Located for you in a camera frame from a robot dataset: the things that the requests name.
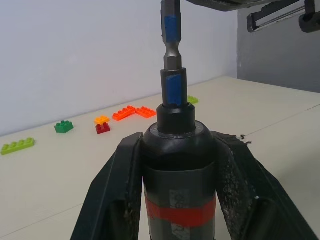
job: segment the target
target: dark red lego brick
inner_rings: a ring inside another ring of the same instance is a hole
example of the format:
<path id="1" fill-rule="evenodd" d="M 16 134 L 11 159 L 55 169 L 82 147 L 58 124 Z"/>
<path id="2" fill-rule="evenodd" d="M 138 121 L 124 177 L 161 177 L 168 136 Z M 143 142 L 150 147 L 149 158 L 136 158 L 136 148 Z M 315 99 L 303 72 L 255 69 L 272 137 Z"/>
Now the dark red lego brick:
<path id="1" fill-rule="evenodd" d="M 106 122 L 102 125 L 98 124 L 97 126 L 95 126 L 95 129 L 97 134 L 103 134 L 110 131 L 109 124 Z"/>

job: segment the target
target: blue tape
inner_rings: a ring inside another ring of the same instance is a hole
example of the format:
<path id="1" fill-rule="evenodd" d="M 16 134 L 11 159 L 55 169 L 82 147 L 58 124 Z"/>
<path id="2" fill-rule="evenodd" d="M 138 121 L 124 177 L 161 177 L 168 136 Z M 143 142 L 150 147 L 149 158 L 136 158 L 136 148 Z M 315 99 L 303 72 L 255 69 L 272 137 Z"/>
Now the blue tape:
<path id="1" fill-rule="evenodd" d="M 168 104 L 181 105 L 182 102 L 182 88 L 181 88 L 181 74 L 167 76 L 165 81 L 166 100 Z"/>
<path id="2" fill-rule="evenodd" d="M 164 17 L 165 39 L 167 43 L 181 41 L 177 26 L 177 17 L 175 15 Z"/>

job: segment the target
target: lime green lego brick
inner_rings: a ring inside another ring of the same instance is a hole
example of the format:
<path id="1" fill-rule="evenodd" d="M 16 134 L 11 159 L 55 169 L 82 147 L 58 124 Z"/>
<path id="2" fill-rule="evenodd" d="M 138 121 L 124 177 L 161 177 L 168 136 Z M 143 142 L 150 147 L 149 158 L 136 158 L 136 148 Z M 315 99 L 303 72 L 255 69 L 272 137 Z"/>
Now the lime green lego brick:
<path id="1" fill-rule="evenodd" d="M 1 149 L 1 155 L 10 154 L 20 151 L 22 149 L 30 148 L 35 145 L 35 140 L 32 137 L 28 137 L 26 140 L 20 140 L 19 142 L 12 142 L 10 145 L 5 144 Z"/>
<path id="2" fill-rule="evenodd" d="M 55 132 L 58 134 L 65 134 L 73 128 L 74 126 L 71 121 L 61 121 L 54 126 Z"/>
<path id="3" fill-rule="evenodd" d="M 194 96 L 188 96 L 188 103 L 197 104 L 199 103 L 199 99 Z"/>

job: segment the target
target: lego brick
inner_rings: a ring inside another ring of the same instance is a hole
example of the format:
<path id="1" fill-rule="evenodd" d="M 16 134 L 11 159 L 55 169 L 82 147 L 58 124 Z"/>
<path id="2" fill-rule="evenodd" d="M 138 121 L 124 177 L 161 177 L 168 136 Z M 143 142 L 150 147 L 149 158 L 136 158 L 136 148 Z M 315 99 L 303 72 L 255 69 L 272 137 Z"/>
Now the lego brick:
<path id="1" fill-rule="evenodd" d="M 188 103 L 197 104 L 199 103 L 199 99 L 194 96 L 188 96 Z"/>
<path id="2" fill-rule="evenodd" d="M 110 131 L 109 124 L 106 122 L 104 122 L 102 125 L 98 124 L 95 126 L 95 129 L 97 134 L 103 134 Z"/>
<path id="3" fill-rule="evenodd" d="M 59 134 L 65 134 L 73 128 L 74 126 L 71 121 L 61 121 L 54 126 L 55 132 Z"/>
<path id="4" fill-rule="evenodd" d="M 1 149 L 1 155 L 10 154 L 20 151 L 22 149 L 30 148 L 35 145 L 35 140 L 32 137 L 28 137 L 26 140 L 20 140 L 19 142 L 12 142 L 10 145 L 5 144 Z"/>
<path id="5" fill-rule="evenodd" d="M 127 106 L 125 108 L 123 108 L 122 110 L 118 111 L 118 112 L 115 112 L 113 115 L 112 115 L 112 118 L 116 121 L 120 121 L 132 114 L 135 114 L 136 113 L 136 108 L 133 107 L 133 106 Z"/>
<path id="6" fill-rule="evenodd" d="M 96 117 L 94 119 L 94 123 L 95 124 L 100 124 L 100 125 L 102 125 L 104 123 L 107 123 L 109 121 L 110 121 L 110 119 L 107 116 L 104 116 L 104 115 L 98 116 L 98 117 Z"/>
<path id="7" fill-rule="evenodd" d="M 152 110 L 150 108 L 147 108 L 145 106 L 142 106 L 141 108 L 137 108 L 135 110 L 136 114 L 148 119 L 148 118 L 151 118 L 153 116 L 156 115 L 156 111 L 155 110 Z"/>

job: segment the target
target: white table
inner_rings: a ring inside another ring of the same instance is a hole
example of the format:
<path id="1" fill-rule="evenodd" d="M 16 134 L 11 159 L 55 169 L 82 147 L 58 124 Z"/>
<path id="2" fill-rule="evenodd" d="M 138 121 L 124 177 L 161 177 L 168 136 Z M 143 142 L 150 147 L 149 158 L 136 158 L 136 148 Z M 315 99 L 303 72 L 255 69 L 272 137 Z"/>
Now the white table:
<path id="1" fill-rule="evenodd" d="M 190 86 L 188 93 L 199 98 L 196 119 L 210 130 L 247 135 L 254 156 L 320 236 L 320 94 L 229 77 Z M 127 104 L 156 109 L 161 100 L 151 96 L 68 119 L 74 129 L 66 134 L 57 134 L 52 123 L 0 137 L 0 146 L 36 140 L 34 147 L 0 156 L 0 240 L 69 240 L 91 181 L 121 139 L 156 121 L 138 115 L 111 120 L 111 131 L 97 135 L 94 118 L 111 117 Z M 149 240 L 144 200 L 139 239 Z M 230 239 L 219 205 L 216 239 Z"/>

